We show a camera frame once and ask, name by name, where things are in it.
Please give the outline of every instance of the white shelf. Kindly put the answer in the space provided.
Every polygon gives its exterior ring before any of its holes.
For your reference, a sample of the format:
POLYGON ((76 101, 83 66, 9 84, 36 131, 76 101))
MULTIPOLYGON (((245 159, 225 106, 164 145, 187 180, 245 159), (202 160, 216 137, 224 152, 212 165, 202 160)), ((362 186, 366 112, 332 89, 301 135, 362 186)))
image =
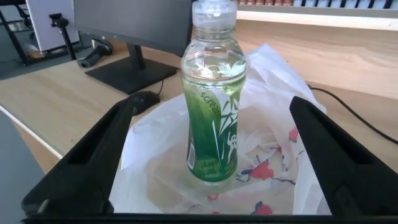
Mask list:
POLYGON ((398 10, 238 6, 238 19, 398 31, 398 10))

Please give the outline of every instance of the black mouse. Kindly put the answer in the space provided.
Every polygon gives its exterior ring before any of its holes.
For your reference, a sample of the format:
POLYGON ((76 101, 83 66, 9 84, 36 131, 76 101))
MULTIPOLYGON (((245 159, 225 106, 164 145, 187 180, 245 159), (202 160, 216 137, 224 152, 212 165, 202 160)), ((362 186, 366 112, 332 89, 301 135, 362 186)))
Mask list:
POLYGON ((159 95, 151 91, 139 91, 133 93, 130 99, 134 102, 134 111, 132 115, 139 115, 151 106, 160 103, 159 95))

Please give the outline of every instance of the plastic bottle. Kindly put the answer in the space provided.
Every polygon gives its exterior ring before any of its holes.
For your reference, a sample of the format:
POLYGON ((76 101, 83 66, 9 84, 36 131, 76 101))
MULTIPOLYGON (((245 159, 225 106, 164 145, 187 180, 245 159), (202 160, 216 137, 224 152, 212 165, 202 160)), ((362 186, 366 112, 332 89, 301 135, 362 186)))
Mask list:
POLYGON ((187 165, 206 184, 218 185, 237 166, 237 121, 246 59, 232 38, 237 5, 230 0, 193 3, 196 37, 182 58, 190 117, 187 165))

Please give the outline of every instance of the white wall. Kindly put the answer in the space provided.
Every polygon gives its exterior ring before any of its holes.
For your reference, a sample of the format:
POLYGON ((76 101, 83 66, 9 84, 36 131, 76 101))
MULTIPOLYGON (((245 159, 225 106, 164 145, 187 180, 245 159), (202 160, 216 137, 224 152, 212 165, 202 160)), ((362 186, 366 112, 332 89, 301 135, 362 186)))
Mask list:
MULTIPOLYGON (((20 5, 19 7, 21 7, 22 9, 27 9, 26 5, 20 5)), ((0 9, 7 21, 21 20, 18 10, 15 6, 0 6, 0 9)))

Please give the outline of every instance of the bottle cap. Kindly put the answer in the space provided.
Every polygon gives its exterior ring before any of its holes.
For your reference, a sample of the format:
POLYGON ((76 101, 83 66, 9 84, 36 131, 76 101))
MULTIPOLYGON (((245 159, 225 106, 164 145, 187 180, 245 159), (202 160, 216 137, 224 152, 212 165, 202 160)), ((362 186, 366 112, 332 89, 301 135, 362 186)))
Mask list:
POLYGON ((193 25, 200 29, 232 29, 237 11, 231 0, 197 0, 192 5, 193 25))

